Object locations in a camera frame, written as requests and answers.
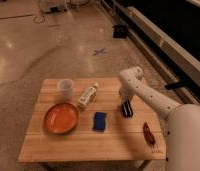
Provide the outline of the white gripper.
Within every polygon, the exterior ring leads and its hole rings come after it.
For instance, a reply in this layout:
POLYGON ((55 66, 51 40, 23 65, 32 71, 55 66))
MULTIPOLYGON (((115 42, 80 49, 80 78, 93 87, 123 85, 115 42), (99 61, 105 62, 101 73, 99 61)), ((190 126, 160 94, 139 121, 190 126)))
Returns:
POLYGON ((126 106, 127 106, 127 110, 126 110, 125 104, 122 104, 122 106, 121 106, 123 116, 124 117, 132 117, 133 116, 133 110, 132 110, 132 107, 131 107, 131 103, 129 101, 129 100, 132 99, 132 96, 130 95, 129 91, 124 87, 121 87, 119 89, 119 95, 120 95, 120 98, 121 98, 121 102, 122 103, 126 102, 126 106))

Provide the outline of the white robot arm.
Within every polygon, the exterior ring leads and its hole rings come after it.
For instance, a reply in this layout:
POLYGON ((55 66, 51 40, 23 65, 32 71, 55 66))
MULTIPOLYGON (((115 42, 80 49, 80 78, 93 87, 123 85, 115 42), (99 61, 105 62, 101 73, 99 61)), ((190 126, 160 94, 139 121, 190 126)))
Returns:
POLYGON ((137 95, 168 122, 168 171, 200 171, 200 106, 181 104, 141 82, 140 67, 118 74, 123 99, 137 95))

